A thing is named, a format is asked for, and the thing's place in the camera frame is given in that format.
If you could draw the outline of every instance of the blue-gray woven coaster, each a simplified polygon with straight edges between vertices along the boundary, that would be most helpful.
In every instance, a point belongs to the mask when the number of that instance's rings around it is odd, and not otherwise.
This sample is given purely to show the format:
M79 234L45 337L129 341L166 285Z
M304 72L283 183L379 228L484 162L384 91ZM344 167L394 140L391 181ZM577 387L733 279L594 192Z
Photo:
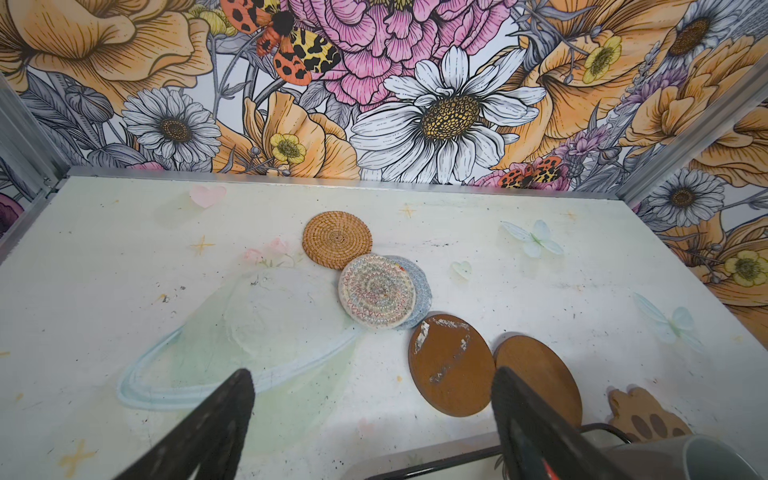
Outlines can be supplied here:
M397 255L386 255L386 257L406 269L413 286L416 288L416 305L413 307L413 313L405 322L396 327L397 330L411 329L426 318L429 307L432 306L432 291L429 289L427 276L424 274L424 270L407 258Z

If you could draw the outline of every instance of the orange spotted butterfly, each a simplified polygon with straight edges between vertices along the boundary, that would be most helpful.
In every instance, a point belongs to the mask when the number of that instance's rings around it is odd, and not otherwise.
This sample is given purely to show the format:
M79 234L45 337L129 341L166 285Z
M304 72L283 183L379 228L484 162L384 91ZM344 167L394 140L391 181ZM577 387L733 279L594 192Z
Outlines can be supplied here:
M510 168L509 173L498 181L500 187L528 188L532 183L547 183L560 177L560 157L546 157L533 164L518 164L524 167Z
M296 28L296 16L280 11L280 0L221 0L221 9L230 24L245 34L266 27L256 40L256 53L263 57L277 47L275 71L290 84L309 85L310 71L325 73L341 61L339 49L327 38Z

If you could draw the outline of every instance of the white daisy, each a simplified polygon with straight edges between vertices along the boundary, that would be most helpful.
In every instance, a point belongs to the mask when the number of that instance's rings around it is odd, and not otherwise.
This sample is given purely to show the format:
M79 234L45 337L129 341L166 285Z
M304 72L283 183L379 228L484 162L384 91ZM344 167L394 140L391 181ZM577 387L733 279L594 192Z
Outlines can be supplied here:
M128 97L123 118L140 146L181 169L219 153L221 130L210 112L177 90L155 88Z
M402 101L386 103L360 115L349 142L366 151L357 164L363 180L400 180L429 183L435 176L447 184L451 176L466 180L475 162L493 167L504 155L504 145L518 135L501 135L482 123L517 127L538 115L531 105L544 88L499 88L523 61L516 50L469 76L469 57L451 47L441 68L429 60L416 64L415 78L390 77L384 86Z
M693 2L677 24L677 38L667 52L667 68L688 66L699 53L715 48L739 23L741 8L753 0L698 0Z
M652 214L677 227L698 225L723 208L723 180L701 170L681 168L648 197Z

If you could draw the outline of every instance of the light blue butterfly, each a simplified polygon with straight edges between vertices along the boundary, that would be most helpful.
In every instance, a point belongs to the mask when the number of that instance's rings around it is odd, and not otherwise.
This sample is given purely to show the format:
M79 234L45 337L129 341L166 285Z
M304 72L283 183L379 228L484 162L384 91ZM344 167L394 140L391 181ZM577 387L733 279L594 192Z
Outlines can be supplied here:
M677 339L698 353L704 353L704 345L690 332L694 329L694 318L684 306L677 307L672 312L672 318L667 318L649 299L634 294L634 302L648 318L654 321L654 333L664 343L675 343Z
M533 224L533 232L529 232L509 222L502 221L502 226L514 238L524 242L523 250L530 258L539 258L542 247L555 255L563 254L563 249L560 245L550 240L549 227L547 227L543 220L536 220L536 223Z

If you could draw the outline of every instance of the brown round coaster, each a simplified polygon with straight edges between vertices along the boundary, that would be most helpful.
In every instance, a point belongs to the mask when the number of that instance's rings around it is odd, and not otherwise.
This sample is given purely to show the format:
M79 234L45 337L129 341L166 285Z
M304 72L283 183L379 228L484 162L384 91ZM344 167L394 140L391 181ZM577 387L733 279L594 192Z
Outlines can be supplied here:
M513 336L496 349L496 368L508 366L573 426L581 426L581 395L571 371L544 343Z
M325 212L304 227L304 252L315 263L341 270L352 259L371 252L368 227L347 212Z
M456 316L433 315L417 325L408 364L424 399L446 415L474 415L491 401L491 350L477 330Z

